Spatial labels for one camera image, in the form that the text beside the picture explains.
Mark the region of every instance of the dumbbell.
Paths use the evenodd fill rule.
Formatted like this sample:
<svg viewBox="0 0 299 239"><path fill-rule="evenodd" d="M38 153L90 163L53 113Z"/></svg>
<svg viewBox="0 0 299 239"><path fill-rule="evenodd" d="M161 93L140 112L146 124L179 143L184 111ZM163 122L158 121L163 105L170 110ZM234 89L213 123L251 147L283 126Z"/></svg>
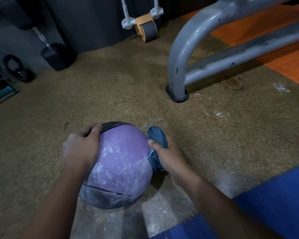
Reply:
<svg viewBox="0 0 299 239"><path fill-rule="evenodd" d="M40 54L53 69L68 68L75 61L75 53L64 45L50 44L37 28L44 23L39 0L1 0L0 9L17 28L34 30L46 45Z"/></svg>

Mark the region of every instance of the gym equipment leg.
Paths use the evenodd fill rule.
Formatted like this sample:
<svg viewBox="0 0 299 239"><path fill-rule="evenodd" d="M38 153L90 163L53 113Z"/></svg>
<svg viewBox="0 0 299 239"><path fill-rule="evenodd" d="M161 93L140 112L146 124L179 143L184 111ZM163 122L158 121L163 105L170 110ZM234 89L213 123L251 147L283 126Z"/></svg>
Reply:
<svg viewBox="0 0 299 239"><path fill-rule="evenodd" d="M218 0L192 17L176 37L167 63L166 91L175 102L188 99L185 86L299 41L299 22L196 61L188 61L215 29L290 0Z"/></svg>

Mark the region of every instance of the kettlebell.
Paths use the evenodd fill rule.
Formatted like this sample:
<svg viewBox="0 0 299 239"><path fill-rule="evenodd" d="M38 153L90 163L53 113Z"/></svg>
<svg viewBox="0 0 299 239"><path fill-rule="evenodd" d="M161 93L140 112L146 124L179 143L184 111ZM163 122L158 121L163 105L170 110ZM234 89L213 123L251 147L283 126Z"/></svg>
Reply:
<svg viewBox="0 0 299 239"><path fill-rule="evenodd" d="M18 65L16 69L12 70L9 68L8 62L10 60L16 62L16 64ZM21 60L12 54L8 54L3 58L2 65L8 71L9 74L13 75L19 81L29 83L35 78L35 74L31 70L25 68Z"/></svg>

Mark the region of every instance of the cork floor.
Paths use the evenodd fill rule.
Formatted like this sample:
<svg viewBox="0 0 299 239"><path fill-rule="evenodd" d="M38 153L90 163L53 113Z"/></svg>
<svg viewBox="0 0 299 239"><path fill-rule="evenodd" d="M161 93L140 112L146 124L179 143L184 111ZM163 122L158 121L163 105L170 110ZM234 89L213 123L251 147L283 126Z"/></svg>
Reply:
<svg viewBox="0 0 299 239"><path fill-rule="evenodd" d="M188 87L185 103L168 98L167 58L184 23L170 21L150 43L131 37L79 55L66 70L47 69L0 105L0 238L24 229L62 170L63 141L92 121L163 128L229 197L299 165L299 85L268 67L252 61ZM191 62L227 47L208 36ZM195 213L160 173L130 208L79 200L72 238L153 236Z"/></svg>

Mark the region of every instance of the person's right hand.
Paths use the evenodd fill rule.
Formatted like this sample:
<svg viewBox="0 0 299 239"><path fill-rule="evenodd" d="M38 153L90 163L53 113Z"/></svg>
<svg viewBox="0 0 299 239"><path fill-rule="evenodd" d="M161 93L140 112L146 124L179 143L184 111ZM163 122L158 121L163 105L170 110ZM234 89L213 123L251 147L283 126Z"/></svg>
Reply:
<svg viewBox="0 0 299 239"><path fill-rule="evenodd" d="M149 139L148 144L158 155L158 159L163 168L171 175L177 176L179 173L190 168L185 161L182 151L170 136L166 135L167 148L163 148L159 143Z"/></svg>

